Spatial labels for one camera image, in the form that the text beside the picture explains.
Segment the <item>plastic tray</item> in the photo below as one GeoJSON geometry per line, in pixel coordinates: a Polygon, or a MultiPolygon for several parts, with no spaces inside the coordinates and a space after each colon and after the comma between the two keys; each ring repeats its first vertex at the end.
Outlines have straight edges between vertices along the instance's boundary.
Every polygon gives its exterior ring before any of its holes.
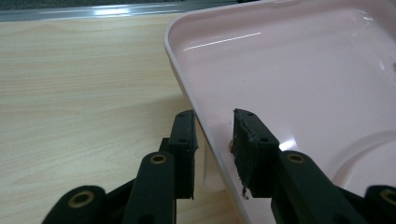
{"type": "Polygon", "coordinates": [[[245,223],[274,219],[269,200],[241,196],[229,149],[235,108],[340,187],[396,186],[395,24],[394,0],[261,1],[169,24],[171,65],[245,223]]]}

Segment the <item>pink tray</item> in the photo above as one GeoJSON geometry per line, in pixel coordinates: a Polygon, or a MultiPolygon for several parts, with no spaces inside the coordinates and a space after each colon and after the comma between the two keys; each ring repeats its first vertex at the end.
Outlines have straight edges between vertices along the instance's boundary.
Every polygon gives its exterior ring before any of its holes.
{"type": "Polygon", "coordinates": [[[269,200],[241,197],[229,150],[235,108],[340,187],[396,186],[395,24],[395,0],[261,1],[169,24],[170,62],[244,223],[274,219],[269,200]]]}

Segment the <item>wooden table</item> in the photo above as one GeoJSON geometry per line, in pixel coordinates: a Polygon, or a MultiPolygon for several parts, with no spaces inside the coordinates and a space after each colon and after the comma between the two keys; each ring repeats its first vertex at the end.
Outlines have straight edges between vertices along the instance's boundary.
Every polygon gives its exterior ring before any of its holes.
{"type": "MultiPolygon", "coordinates": [[[[70,189],[135,178],[191,108],[163,48],[174,17],[0,23],[0,223],[40,223],[70,189]]],[[[203,154],[177,223],[239,223],[225,191],[202,190],[203,154]]]]}

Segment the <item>wood grain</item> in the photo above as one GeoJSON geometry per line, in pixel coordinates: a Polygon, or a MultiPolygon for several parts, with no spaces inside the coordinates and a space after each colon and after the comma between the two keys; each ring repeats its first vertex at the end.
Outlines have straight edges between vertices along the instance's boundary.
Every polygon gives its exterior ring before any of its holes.
{"type": "MultiPolygon", "coordinates": [[[[0,223],[40,223],[81,185],[113,190],[158,150],[191,108],[163,48],[174,17],[0,23],[0,223]]],[[[225,191],[201,189],[203,154],[177,223],[239,223],[225,191]]]]}

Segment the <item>gray floor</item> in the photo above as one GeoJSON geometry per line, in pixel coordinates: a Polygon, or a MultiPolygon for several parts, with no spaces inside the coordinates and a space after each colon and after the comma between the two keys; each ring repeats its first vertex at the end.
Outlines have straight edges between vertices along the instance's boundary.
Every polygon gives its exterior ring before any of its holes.
{"type": "Polygon", "coordinates": [[[59,7],[94,7],[135,3],[184,2],[186,0],[0,0],[0,10],[59,7]]]}

